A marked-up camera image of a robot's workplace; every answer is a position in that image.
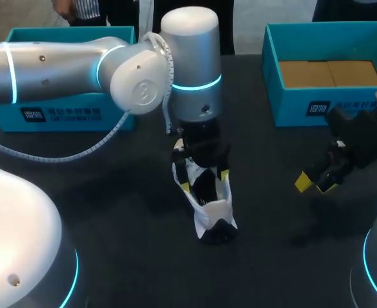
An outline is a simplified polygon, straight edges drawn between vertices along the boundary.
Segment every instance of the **brown cardboard piece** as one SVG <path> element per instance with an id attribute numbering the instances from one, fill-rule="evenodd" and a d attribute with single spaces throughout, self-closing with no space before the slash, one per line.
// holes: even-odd
<path id="1" fill-rule="evenodd" d="M 335 87 L 327 62 L 282 61 L 286 88 Z"/>
<path id="2" fill-rule="evenodd" d="M 377 87 L 377 73 L 371 61 L 328 61 L 337 87 Z"/>
<path id="3" fill-rule="evenodd" d="M 286 88 L 377 86 L 371 61 L 281 61 Z"/>

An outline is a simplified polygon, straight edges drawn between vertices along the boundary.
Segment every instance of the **blue box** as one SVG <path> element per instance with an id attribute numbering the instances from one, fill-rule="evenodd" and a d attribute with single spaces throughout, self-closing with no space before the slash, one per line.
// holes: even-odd
<path id="1" fill-rule="evenodd" d="M 135 43 L 133 27 L 93 28 L 15 28 L 7 42 L 87 42 L 102 37 L 119 37 Z M 30 121 L 25 114 L 40 114 Z M 0 105 L 0 127 L 4 132 L 108 132 L 124 112 L 111 97 L 102 93 L 80 94 L 65 98 Z M 123 130 L 132 130 L 135 119 L 129 116 Z"/>
<path id="2" fill-rule="evenodd" d="M 377 22 L 267 25 L 262 68 L 276 126 L 326 125 L 324 114 L 308 114 L 313 103 L 324 103 L 325 113 L 349 106 L 351 115 L 375 107 L 377 87 L 285 87 L 280 61 L 339 60 L 371 61 L 377 72 Z"/>

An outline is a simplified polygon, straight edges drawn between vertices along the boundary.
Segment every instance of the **dark trousers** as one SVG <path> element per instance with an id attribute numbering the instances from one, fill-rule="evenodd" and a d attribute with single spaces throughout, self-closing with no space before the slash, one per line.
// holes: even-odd
<path id="1" fill-rule="evenodd" d="M 377 3 L 317 0 L 312 21 L 377 21 Z"/>
<path id="2" fill-rule="evenodd" d="M 72 27 L 106 26 L 134 26 L 136 40 L 138 40 L 140 6 L 134 0 L 99 0 L 100 17 L 92 19 L 76 19 Z"/>
<path id="3" fill-rule="evenodd" d="M 156 33 L 160 32 L 163 16 L 171 10 L 184 6 L 204 6 L 210 8 L 219 17 L 221 54 L 234 54 L 234 0 L 154 0 L 154 2 L 153 31 Z"/>

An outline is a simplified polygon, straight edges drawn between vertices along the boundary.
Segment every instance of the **black table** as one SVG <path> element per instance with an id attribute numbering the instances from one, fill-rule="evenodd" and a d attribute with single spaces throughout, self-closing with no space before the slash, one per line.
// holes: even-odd
<path id="1" fill-rule="evenodd" d="M 326 195 L 294 181 L 330 139 L 327 128 L 275 128 L 259 56 L 222 59 L 222 127 L 232 146 L 240 234 L 204 246 L 171 175 L 174 139 L 160 110 L 71 164 L 0 154 L 0 167 L 54 200 L 88 274 L 93 307 L 351 307 L 349 269 L 377 214 L 377 162 Z M 58 157 L 101 133 L 3 134 L 0 142 Z"/>

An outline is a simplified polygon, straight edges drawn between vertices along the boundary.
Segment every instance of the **person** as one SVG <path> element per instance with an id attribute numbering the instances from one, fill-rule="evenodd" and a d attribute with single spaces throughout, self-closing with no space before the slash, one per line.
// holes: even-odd
<path id="1" fill-rule="evenodd" d="M 70 26 L 134 26 L 139 33 L 138 0 L 52 0 L 53 9 Z"/>
<path id="2" fill-rule="evenodd" d="M 204 6 L 213 10 L 219 18 L 220 50 L 222 55 L 234 54 L 233 11 L 234 0 L 152 0 L 153 32 L 159 33 L 163 16 L 184 6 Z"/>
<path id="3" fill-rule="evenodd" d="M 377 21 L 377 0 L 317 0 L 312 21 Z"/>

